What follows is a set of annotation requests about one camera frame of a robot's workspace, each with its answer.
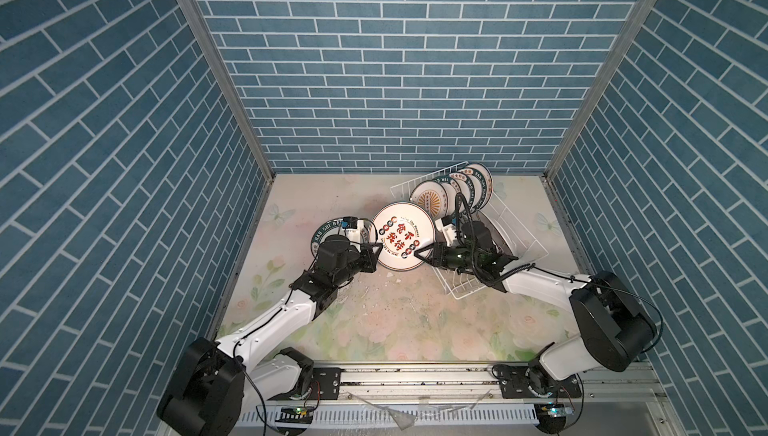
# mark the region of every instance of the plate with red text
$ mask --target plate with red text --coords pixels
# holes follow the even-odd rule
[[[465,167],[473,168],[474,170],[479,171],[481,174],[484,175],[485,184],[488,186],[488,189],[487,189],[488,198],[482,204],[482,207],[485,207],[485,205],[488,204],[488,201],[490,201],[491,197],[493,196],[493,178],[491,177],[491,172],[488,171],[488,168],[486,168],[480,162],[470,162]]]
[[[371,242],[384,243],[379,264],[393,271],[408,271],[422,264],[413,253],[435,241],[435,225],[430,215],[411,202],[395,202],[379,211],[373,218],[376,233],[370,232]],[[429,256],[425,251],[422,256]]]

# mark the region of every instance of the black cable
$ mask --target black cable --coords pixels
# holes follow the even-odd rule
[[[379,242],[379,233],[378,233],[378,231],[376,230],[376,225],[375,225],[375,224],[373,224],[373,221],[369,220],[368,218],[358,218],[358,220],[361,220],[361,221],[368,221],[368,222],[370,222],[370,223],[371,223],[371,228],[373,228],[373,234],[374,234],[374,235],[376,235],[376,240],[375,240],[374,242]]]
[[[254,383],[254,380],[250,378],[250,374],[248,374],[248,371],[245,370],[245,366],[243,365],[243,363],[239,359],[237,359],[237,356],[236,356],[237,346],[238,345],[235,345],[232,348],[232,358],[235,361],[237,361],[237,364],[239,364],[240,367],[243,369],[243,374],[245,374],[246,379],[248,380],[250,385],[253,386],[254,389],[256,390],[256,394],[259,395],[259,399],[261,400],[261,407],[264,410],[264,417],[262,418],[261,417],[261,413],[259,412],[259,408],[258,407],[254,408],[254,411],[256,412],[256,415],[259,417],[261,422],[264,423],[264,430],[262,431],[262,436],[266,436],[266,429],[267,429],[267,427],[269,427],[269,429],[271,429],[272,431],[275,431],[278,434],[282,434],[282,432],[279,429],[275,428],[274,426],[272,426],[271,424],[268,424],[266,422],[266,403],[264,402],[264,396],[261,395],[261,391],[259,391],[259,389],[256,387],[256,384]]]
[[[464,197],[464,195],[460,192],[456,192],[456,197],[453,199],[453,220],[456,221],[456,239],[459,243],[464,244],[465,240],[462,239],[462,221],[461,221],[461,215],[462,215],[462,205],[464,205],[464,209],[467,213],[467,219],[472,222],[472,214],[469,211],[469,204],[467,203],[467,199]]]
[[[541,272],[545,272],[545,273],[547,273],[547,274],[549,274],[549,275],[552,275],[552,276],[555,276],[555,277],[557,277],[557,278],[561,278],[561,279],[567,279],[567,280],[569,280],[570,282],[582,282],[582,283],[584,283],[584,284],[594,285],[594,286],[596,286],[596,287],[599,287],[599,288],[602,288],[602,289],[608,289],[608,290],[610,290],[610,291],[621,292],[621,293],[623,293],[623,294],[625,294],[625,295],[629,295],[629,296],[632,296],[633,298],[637,298],[637,299],[641,300],[642,302],[644,302],[644,303],[645,303],[645,304],[647,304],[648,306],[652,307],[652,308],[653,308],[653,309],[656,311],[656,313],[659,315],[659,331],[658,331],[658,333],[657,333],[657,335],[656,335],[656,338],[655,338],[655,340],[654,340],[654,341],[653,341],[653,342],[650,344],[650,346],[648,346],[646,349],[644,349],[643,351],[641,351],[641,352],[640,352],[640,354],[644,354],[644,353],[647,353],[648,351],[650,351],[651,349],[653,349],[653,348],[654,348],[654,347],[655,347],[657,344],[659,344],[659,341],[661,341],[661,335],[664,333],[664,326],[665,326],[665,324],[664,324],[664,315],[662,315],[662,314],[661,314],[661,310],[659,310],[659,309],[656,307],[656,305],[655,305],[655,304],[653,304],[652,302],[648,301],[648,300],[647,300],[646,298],[644,298],[643,296],[640,296],[640,295],[638,295],[638,294],[635,294],[635,293],[633,293],[633,292],[625,291],[625,290],[623,290],[623,289],[619,289],[619,288],[611,288],[610,286],[601,285],[599,282],[593,282],[593,281],[584,281],[584,280],[582,280],[582,279],[576,279],[576,278],[575,278],[573,275],[569,275],[569,276],[563,276],[563,275],[557,274],[556,272],[552,272],[552,271],[549,271],[549,270],[547,270],[547,269],[544,269],[544,268],[539,268],[538,266],[536,266],[536,265],[535,265],[535,264],[533,264],[533,263],[532,263],[532,265],[533,265],[532,269],[538,269],[538,270],[539,270],[539,271],[541,271]]]
[[[581,385],[581,406],[579,407],[578,415],[576,416],[576,421],[570,424],[566,424],[564,428],[558,431],[558,434],[560,434],[562,431],[565,431],[566,429],[572,428],[573,425],[576,424],[578,420],[581,419],[581,415],[584,413],[584,382],[581,381],[581,376],[579,376],[578,374],[574,374],[574,376],[576,376],[576,378],[578,379],[578,382]]]
[[[286,304],[288,304],[288,303],[290,302],[290,297],[291,297],[292,295],[293,295],[293,289],[291,289],[291,290],[290,290],[290,293],[288,293],[288,299],[286,300]],[[241,343],[240,343],[240,344],[242,344],[242,340],[243,340],[243,339],[245,339],[245,338],[247,338],[248,336],[250,336],[250,335],[254,334],[256,331],[259,331],[259,330],[260,330],[260,329],[262,329],[264,326],[266,326],[266,325],[270,324],[270,323],[272,322],[272,320],[275,318],[275,316],[279,315],[279,314],[280,314],[282,311],[283,311],[283,308],[282,308],[282,307],[281,307],[281,308],[278,308],[278,309],[277,309],[277,311],[275,312],[275,314],[273,314],[272,316],[270,316],[270,318],[269,318],[269,319],[267,319],[267,320],[266,320],[266,322],[264,322],[264,324],[263,324],[263,325],[259,326],[259,327],[258,327],[258,328],[256,328],[256,329],[253,329],[253,330],[251,330],[251,331],[248,331],[248,333],[246,333],[245,335],[243,335],[243,336],[240,338],[240,341],[241,341]]]
[[[317,403],[315,403],[314,406],[308,408],[306,406],[306,402],[310,400],[310,394],[312,394],[312,382],[310,382],[310,390],[306,395],[306,399],[304,400],[304,411],[306,411],[308,414],[315,412],[320,407],[320,382],[314,381],[317,383]]]
[[[504,281],[507,277],[512,276],[513,274],[519,273],[521,271],[527,271],[531,268],[535,268],[536,264],[533,262],[526,262],[525,264],[521,264],[520,266],[516,266],[515,268],[510,269],[509,271],[505,272],[504,274],[499,275],[496,279],[493,280],[494,284]]]
[[[354,277],[351,277],[349,281],[345,282],[345,283],[344,283],[344,284],[342,284],[341,286],[337,286],[337,287],[336,287],[336,289],[341,289],[341,288],[346,288],[346,287],[348,287],[348,286],[350,285],[350,283],[352,282],[352,280],[353,280],[353,279],[354,279]]]

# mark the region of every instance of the aluminum frame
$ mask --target aluminum frame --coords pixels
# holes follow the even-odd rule
[[[227,70],[224,60],[221,57],[221,53],[216,47],[214,37],[211,35],[208,25],[205,22],[203,13],[200,11],[200,7],[197,5],[196,0],[176,0],[181,8],[181,12],[184,13],[184,17],[187,19],[187,23],[190,26],[192,35],[194,36],[197,44],[200,46],[200,50],[203,51],[203,56],[210,66],[211,73],[216,78],[216,82],[221,89],[221,93],[226,99],[226,103],[232,110],[232,115],[240,127],[240,130],[245,136],[245,141],[250,148],[251,153],[254,154],[256,164],[259,165],[261,171],[264,173],[264,178],[268,183],[272,183],[275,177],[275,172],[272,169],[270,161],[267,159],[264,149],[261,147],[258,136],[254,131],[254,125],[248,118],[243,101],[237,94],[232,76]]]
[[[360,396],[374,404],[543,403],[553,399],[502,398],[490,362],[316,362],[318,368],[341,368],[339,399],[324,404],[359,404]],[[667,395],[648,362],[634,362],[624,372],[605,368],[581,373],[584,402],[666,403]]]
[[[605,93],[605,90],[608,88],[611,78],[613,78],[621,61],[624,59],[627,51],[629,51],[632,41],[634,41],[634,38],[640,32],[640,28],[642,28],[645,19],[648,17],[648,14],[650,14],[650,10],[653,9],[656,1],[657,0],[637,0],[637,2],[632,5],[632,9],[624,21],[624,26],[621,27],[613,46],[608,52],[608,56],[605,58],[605,62],[600,66],[598,74],[594,77],[592,86],[589,87],[587,93],[584,95],[581,105],[576,111],[573,121],[571,121],[571,125],[563,134],[562,142],[554,152],[547,167],[544,169],[544,175],[547,178],[552,179],[554,175],[560,171],[563,162],[565,162],[565,158],[568,156],[568,152],[571,151],[571,148],[576,143],[576,139],[581,133],[581,130],[587,125],[587,122],[592,116],[592,111],[594,111],[594,108],[598,105],[603,93]]]
[[[549,204],[552,206],[554,216],[558,220],[560,230],[563,232],[563,237],[568,243],[568,248],[571,249],[571,255],[573,255],[574,261],[576,261],[576,267],[581,274],[596,274],[596,269],[589,261],[589,258],[587,258],[587,252],[584,250],[581,238],[579,238],[578,233],[576,233],[576,228],[561,203],[561,198],[557,189],[546,176],[541,176],[540,180],[544,187],[544,192],[547,193],[547,198],[549,198]]]
[[[226,307],[229,306],[230,301],[232,299],[232,293],[235,290],[237,279],[240,277],[240,272],[243,270],[243,264],[245,264],[245,258],[246,256],[248,256],[248,251],[250,250],[250,244],[254,241],[254,237],[256,235],[256,228],[259,225],[259,220],[261,220],[261,216],[264,214],[266,201],[270,198],[270,192],[272,192],[273,184],[274,184],[273,182],[267,182],[264,185],[264,189],[261,192],[261,196],[259,196],[260,198],[259,204],[256,205],[254,216],[250,220],[250,225],[248,226],[248,232],[245,235],[245,239],[243,239],[243,244],[240,245],[240,250],[237,253],[237,259],[235,259],[235,264],[234,266],[232,266],[232,272],[230,273],[230,277],[226,281],[226,286],[224,287],[224,290],[221,293],[221,299],[219,299],[219,304],[216,307],[216,313],[214,313],[213,319],[210,320],[210,326],[206,331],[205,337],[211,341],[216,339],[216,333],[218,333],[219,328],[221,327],[221,322],[224,320]]]

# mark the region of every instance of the plate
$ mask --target plate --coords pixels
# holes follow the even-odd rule
[[[408,271],[422,264],[422,260],[413,254],[415,249],[423,248],[435,241],[435,225],[429,213],[412,202],[395,202],[385,206],[376,217],[373,225],[378,235],[370,232],[372,242],[376,236],[384,243],[379,253],[379,264],[393,271]],[[424,252],[427,257],[431,251]]]
[[[433,220],[448,214],[448,194],[437,181],[425,181],[411,192],[410,200],[429,213]]]
[[[483,203],[483,206],[485,206],[486,204],[488,204],[488,201],[490,201],[491,197],[493,196],[493,177],[491,176],[491,172],[488,171],[488,168],[486,168],[485,165],[479,162],[470,162],[465,167],[473,168],[481,172],[485,176],[485,184],[488,185],[488,200]]]
[[[310,240],[310,250],[312,251],[312,256],[317,254],[317,248],[319,248],[320,244],[325,241],[326,238],[331,234],[341,234],[346,236],[344,229],[341,228],[341,222],[341,218],[337,220],[326,221],[320,225],[320,228],[315,230],[315,232],[312,234],[312,239]],[[360,231],[361,241],[368,239],[368,228],[370,228],[370,223],[366,221],[362,224],[362,230]]]
[[[446,211],[446,214],[453,215],[454,211],[456,211],[456,193],[461,192],[462,189],[458,187],[456,180],[450,176],[437,176],[432,181],[439,182],[440,186],[446,190],[446,194],[448,195],[448,210]]]
[[[469,209],[472,210],[472,202],[475,201],[475,184],[470,181],[467,175],[463,172],[452,172],[449,176],[456,180],[458,187],[462,189],[462,194],[464,195],[467,204],[470,206]]]
[[[485,182],[485,176],[475,168],[461,168],[458,172],[463,172],[472,182],[475,183],[475,203],[472,205],[476,210],[485,206],[485,203],[491,199],[488,192],[488,184]]]

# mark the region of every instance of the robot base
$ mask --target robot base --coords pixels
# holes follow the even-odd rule
[[[581,387],[575,376],[558,382],[552,393],[541,394],[532,388],[531,371],[535,371],[535,368],[531,368],[527,364],[495,364],[492,370],[498,379],[504,399],[552,398],[554,390],[559,391],[558,396],[565,399],[568,399],[569,395],[572,399],[581,397]]]

